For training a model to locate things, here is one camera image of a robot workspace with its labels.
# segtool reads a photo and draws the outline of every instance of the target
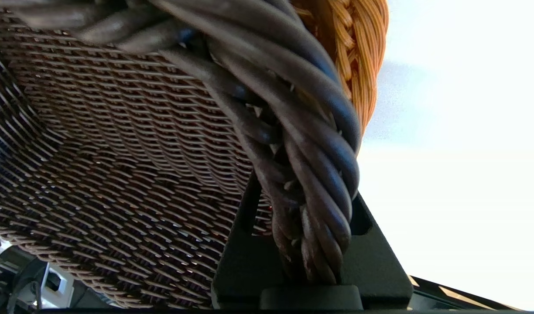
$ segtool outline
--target wicker basket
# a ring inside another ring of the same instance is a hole
[[[17,10],[0,9],[0,235],[122,307],[209,308],[253,169],[211,82]],[[298,12],[331,45],[333,28]]]

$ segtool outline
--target black mount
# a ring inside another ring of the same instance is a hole
[[[251,235],[260,194],[261,185],[252,175],[213,280],[215,309],[407,308],[413,293],[412,284],[361,195],[353,200],[353,239],[344,256],[342,286],[290,287],[285,284],[279,252],[272,237]],[[299,307],[289,304],[288,300],[303,300],[303,303]]]

